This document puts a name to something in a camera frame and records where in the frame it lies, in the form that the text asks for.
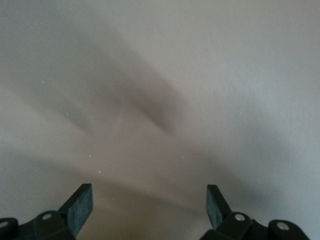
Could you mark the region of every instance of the metal screw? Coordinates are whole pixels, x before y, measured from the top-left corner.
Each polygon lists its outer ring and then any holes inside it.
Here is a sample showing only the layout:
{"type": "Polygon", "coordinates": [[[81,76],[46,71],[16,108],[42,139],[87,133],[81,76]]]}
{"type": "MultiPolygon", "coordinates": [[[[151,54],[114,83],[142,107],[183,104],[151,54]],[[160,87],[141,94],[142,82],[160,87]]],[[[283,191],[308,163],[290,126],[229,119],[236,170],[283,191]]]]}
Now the metal screw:
{"type": "Polygon", "coordinates": [[[234,215],[234,218],[237,219],[239,222],[246,220],[245,216],[243,216],[242,214],[239,214],[239,213],[234,215]]]}
{"type": "Polygon", "coordinates": [[[52,217],[52,215],[50,213],[47,213],[46,215],[42,216],[42,220],[47,220],[47,219],[49,219],[51,217],[52,217]]]}
{"type": "Polygon", "coordinates": [[[276,226],[283,231],[288,231],[290,229],[289,226],[282,221],[277,222],[276,226]]]}
{"type": "Polygon", "coordinates": [[[8,221],[3,221],[0,223],[0,228],[4,228],[5,226],[7,226],[9,224],[8,221]]]}

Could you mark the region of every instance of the wall surface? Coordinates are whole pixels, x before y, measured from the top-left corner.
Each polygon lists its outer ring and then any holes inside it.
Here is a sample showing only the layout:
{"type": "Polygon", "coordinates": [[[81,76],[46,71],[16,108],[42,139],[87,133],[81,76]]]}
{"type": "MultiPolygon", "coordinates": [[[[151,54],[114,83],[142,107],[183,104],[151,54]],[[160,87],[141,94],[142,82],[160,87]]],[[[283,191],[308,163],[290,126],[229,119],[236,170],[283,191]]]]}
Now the wall surface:
{"type": "Polygon", "coordinates": [[[1,1],[1,217],[92,183],[79,240],[197,240],[217,184],[317,239],[319,46],[318,0],[1,1]]]}

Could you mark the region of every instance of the silver rivet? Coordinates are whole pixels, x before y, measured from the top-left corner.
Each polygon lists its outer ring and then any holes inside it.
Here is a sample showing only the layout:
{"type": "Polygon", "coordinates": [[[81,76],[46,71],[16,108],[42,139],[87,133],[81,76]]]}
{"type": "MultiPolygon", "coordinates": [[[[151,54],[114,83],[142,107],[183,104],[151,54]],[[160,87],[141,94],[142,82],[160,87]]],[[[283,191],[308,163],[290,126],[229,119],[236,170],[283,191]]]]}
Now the silver rivet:
{"type": "Polygon", "coordinates": [[[47,213],[47,214],[42,216],[42,220],[47,220],[47,219],[49,219],[51,217],[52,217],[52,215],[50,213],[47,213]]]}
{"type": "Polygon", "coordinates": [[[234,218],[237,219],[239,222],[246,220],[245,216],[243,216],[242,214],[239,214],[239,213],[234,215],[234,218]]]}
{"type": "Polygon", "coordinates": [[[7,226],[9,223],[7,221],[3,221],[0,223],[0,228],[4,228],[5,226],[7,226]]]}
{"type": "Polygon", "coordinates": [[[288,231],[290,229],[289,226],[282,221],[277,222],[276,226],[283,231],[288,231]]]}

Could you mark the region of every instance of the white wall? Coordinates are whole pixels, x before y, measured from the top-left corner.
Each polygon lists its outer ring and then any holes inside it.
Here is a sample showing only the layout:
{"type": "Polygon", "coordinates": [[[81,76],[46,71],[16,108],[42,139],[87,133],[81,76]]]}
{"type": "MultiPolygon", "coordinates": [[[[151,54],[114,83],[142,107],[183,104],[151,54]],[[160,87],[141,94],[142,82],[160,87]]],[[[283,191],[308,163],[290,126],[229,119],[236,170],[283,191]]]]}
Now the white wall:
{"type": "Polygon", "coordinates": [[[2,1],[1,216],[91,182],[78,239],[195,240],[218,184],[316,239],[319,26],[317,0],[2,1]]]}

